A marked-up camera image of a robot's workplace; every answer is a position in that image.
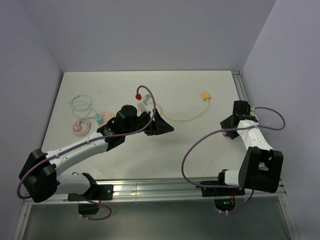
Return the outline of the yellow plug adapter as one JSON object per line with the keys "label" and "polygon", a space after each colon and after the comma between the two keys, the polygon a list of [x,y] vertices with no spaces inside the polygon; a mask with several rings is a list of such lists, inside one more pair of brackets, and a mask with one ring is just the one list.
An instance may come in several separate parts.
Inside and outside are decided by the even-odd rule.
{"label": "yellow plug adapter", "polygon": [[208,91],[202,91],[201,94],[201,99],[204,101],[204,102],[207,102],[207,101],[210,101],[211,100],[211,95]]}

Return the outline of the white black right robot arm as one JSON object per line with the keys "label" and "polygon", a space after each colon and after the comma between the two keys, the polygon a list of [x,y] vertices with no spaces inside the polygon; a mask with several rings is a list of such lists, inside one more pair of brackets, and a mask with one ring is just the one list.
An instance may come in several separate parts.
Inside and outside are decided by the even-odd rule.
{"label": "white black right robot arm", "polygon": [[232,114],[220,122],[222,134],[230,139],[240,137],[246,154],[239,170],[223,169],[218,174],[217,191],[229,194],[234,187],[266,193],[278,189],[284,155],[275,150],[264,138],[248,101],[233,102]]}

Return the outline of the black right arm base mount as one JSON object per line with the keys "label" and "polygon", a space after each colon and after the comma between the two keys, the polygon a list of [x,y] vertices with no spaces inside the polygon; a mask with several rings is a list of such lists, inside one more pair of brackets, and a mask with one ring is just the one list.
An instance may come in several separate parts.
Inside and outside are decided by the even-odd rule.
{"label": "black right arm base mount", "polygon": [[219,213],[232,212],[236,208],[236,197],[244,196],[245,190],[243,188],[228,188],[228,187],[208,187],[208,186],[218,186],[219,182],[217,180],[212,181],[201,181],[197,188],[201,188],[201,194],[204,198],[213,198],[214,205]]}

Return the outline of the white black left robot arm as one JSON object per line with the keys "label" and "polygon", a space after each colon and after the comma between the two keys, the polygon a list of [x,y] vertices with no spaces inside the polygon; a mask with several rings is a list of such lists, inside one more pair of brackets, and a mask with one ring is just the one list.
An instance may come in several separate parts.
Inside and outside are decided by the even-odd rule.
{"label": "white black left robot arm", "polygon": [[35,203],[44,202],[56,193],[69,194],[77,200],[80,197],[93,200],[101,190],[96,180],[89,173],[68,175],[64,173],[66,170],[118,147],[128,135],[143,132],[148,136],[158,136],[173,131],[174,127],[161,117],[158,110],[138,114],[136,107],[124,105],[106,124],[85,139],[57,150],[32,151],[19,179],[28,197]]}

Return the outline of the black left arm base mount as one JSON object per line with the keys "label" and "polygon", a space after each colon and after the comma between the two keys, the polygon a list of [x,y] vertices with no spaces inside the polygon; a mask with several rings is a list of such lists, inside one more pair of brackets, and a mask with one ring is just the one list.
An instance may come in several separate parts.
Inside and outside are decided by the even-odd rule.
{"label": "black left arm base mount", "polygon": [[85,193],[69,193],[68,202],[78,203],[78,213],[84,216],[96,215],[100,210],[102,201],[110,201],[113,199],[114,186],[112,184],[98,184],[91,186]]}

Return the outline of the teal plug adapter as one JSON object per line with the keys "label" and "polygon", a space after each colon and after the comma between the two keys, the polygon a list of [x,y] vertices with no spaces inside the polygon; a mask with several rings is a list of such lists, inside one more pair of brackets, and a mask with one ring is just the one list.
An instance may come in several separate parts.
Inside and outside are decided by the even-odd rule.
{"label": "teal plug adapter", "polygon": [[99,113],[96,113],[94,115],[94,119],[96,120],[98,125],[101,125],[104,122],[103,118],[101,117],[101,115]]}

